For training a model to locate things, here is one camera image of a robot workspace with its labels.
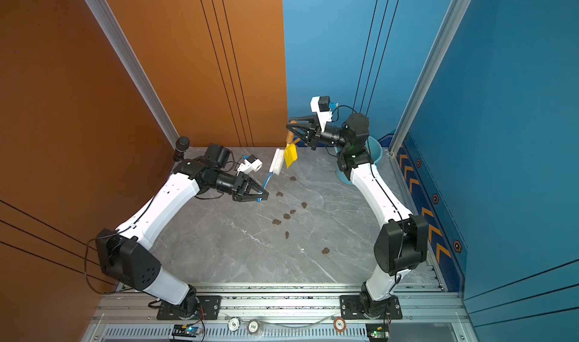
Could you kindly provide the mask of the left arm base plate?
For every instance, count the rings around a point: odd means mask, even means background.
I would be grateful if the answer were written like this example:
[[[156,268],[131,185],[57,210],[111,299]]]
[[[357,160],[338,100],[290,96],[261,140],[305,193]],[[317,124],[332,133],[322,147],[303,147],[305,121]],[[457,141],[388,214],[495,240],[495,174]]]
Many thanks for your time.
[[[180,305],[162,301],[158,308],[157,320],[190,320],[202,317],[205,320],[217,320],[222,297],[219,295],[197,295],[186,298]]]

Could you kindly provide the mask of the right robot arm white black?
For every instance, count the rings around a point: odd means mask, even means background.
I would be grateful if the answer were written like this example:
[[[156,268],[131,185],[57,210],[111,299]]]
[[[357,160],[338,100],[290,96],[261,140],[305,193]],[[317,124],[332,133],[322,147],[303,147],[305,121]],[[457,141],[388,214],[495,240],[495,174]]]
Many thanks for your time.
[[[323,143],[338,147],[339,170],[364,196],[377,218],[380,231],[373,248],[376,268],[360,291],[361,312],[376,319],[401,317],[395,287],[428,254],[428,222],[413,214],[390,190],[370,154],[369,119],[353,113],[342,127],[322,122],[326,113],[293,118],[288,131],[312,149]]]

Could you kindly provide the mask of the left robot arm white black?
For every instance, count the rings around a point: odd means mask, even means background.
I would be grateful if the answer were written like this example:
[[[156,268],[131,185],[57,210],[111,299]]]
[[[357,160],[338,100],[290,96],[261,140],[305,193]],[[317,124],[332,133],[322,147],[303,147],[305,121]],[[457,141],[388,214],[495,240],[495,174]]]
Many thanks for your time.
[[[262,184],[250,176],[262,168],[255,155],[234,163],[236,171],[231,174],[225,169],[232,156],[230,149],[211,144],[202,156],[188,159],[185,152],[189,146],[184,136],[176,140],[176,165],[156,195],[114,231],[104,229],[95,239],[103,274],[157,298],[172,307],[180,319],[192,318],[201,303],[195,287],[163,268],[150,251],[168,222],[189,200],[211,189],[236,202],[268,199]]]

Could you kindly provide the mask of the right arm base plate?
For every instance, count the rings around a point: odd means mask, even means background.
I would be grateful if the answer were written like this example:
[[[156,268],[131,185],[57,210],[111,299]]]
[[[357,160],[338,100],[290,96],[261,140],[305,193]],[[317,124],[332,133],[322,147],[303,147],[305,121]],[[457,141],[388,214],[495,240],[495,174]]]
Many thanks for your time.
[[[403,318],[402,307],[397,296],[392,295],[383,301],[374,301],[365,294],[341,295],[339,309],[342,319],[387,319]]]

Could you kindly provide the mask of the yellow scoop wooden handle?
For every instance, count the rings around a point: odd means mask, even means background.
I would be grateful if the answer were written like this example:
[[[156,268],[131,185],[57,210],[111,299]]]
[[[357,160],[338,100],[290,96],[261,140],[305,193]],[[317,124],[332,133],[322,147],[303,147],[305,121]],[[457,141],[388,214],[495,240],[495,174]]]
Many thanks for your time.
[[[283,152],[283,157],[287,168],[290,168],[291,164],[298,159],[296,144],[300,141],[300,138],[295,135],[293,127],[290,124],[296,124],[297,121],[291,121],[286,126],[288,129],[286,135],[286,148]]]

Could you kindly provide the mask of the scrub brush blue white handle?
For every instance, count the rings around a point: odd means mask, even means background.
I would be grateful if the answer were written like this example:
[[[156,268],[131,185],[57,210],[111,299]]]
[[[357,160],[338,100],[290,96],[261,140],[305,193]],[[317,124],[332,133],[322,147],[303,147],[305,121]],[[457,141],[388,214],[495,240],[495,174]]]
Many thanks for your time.
[[[265,179],[265,181],[262,184],[262,189],[264,190],[262,192],[262,197],[260,197],[258,199],[259,202],[261,202],[264,197],[265,197],[265,188],[268,185],[268,182],[270,181],[270,179],[272,178],[272,176],[274,175],[278,175],[282,169],[283,163],[284,163],[284,151],[283,149],[276,149],[275,153],[274,153],[274,157],[272,159],[269,171],[268,171],[268,176]]]

